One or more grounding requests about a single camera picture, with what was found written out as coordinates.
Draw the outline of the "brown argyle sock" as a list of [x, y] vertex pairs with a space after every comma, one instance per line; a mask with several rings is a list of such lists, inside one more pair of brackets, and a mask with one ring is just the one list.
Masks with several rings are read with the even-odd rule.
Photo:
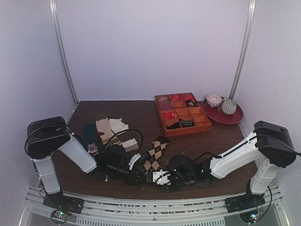
[[150, 156], [148, 160], [143, 164], [142, 173], [154, 173], [160, 171], [161, 167], [161, 157], [165, 150], [168, 148], [170, 141], [165, 136], [158, 136], [154, 139], [150, 147], [147, 149], [146, 153]]

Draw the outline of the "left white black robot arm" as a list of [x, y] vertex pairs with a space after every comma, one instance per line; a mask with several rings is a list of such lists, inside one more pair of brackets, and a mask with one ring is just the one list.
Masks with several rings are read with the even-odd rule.
[[81, 171], [93, 176], [112, 172], [137, 181], [140, 172], [135, 170], [141, 154], [137, 153], [127, 161], [126, 149], [118, 142], [120, 132], [113, 132], [108, 119], [100, 119], [82, 129], [82, 137], [73, 133], [63, 117], [53, 117], [32, 122], [27, 127], [25, 153], [30, 157], [35, 171], [43, 183], [49, 201], [57, 209], [67, 206], [52, 162], [53, 153], [60, 151], [74, 162]]

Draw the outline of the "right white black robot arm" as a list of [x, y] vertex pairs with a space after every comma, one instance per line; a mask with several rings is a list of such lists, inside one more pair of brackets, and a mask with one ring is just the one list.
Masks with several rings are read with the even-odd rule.
[[233, 171], [263, 158], [256, 174], [247, 182], [246, 193], [240, 195], [241, 204], [250, 208], [260, 199], [282, 168], [291, 165], [300, 155], [295, 151], [287, 128], [266, 121], [254, 124], [254, 130], [244, 140], [219, 155], [201, 163], [184, 154], [174, 155], [166, 170], [146, 173], [146, 181], [177, 191], [182, 185], [210, 185]]

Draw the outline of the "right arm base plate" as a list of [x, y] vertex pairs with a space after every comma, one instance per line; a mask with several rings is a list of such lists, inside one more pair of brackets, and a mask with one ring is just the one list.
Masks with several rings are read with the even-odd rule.
[[228, 213], [255, 208], [265, 204], [264, 194], [244, 194], [226, 198], [225, 206]]

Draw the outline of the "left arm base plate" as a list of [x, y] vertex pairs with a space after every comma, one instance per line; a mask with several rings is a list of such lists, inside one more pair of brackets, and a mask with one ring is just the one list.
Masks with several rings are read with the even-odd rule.
[[80, 214], [84, 205], [84, 200], [66, 196], [61, 192], [55, 194], [46, 193], [43, 205], [66, 212]]

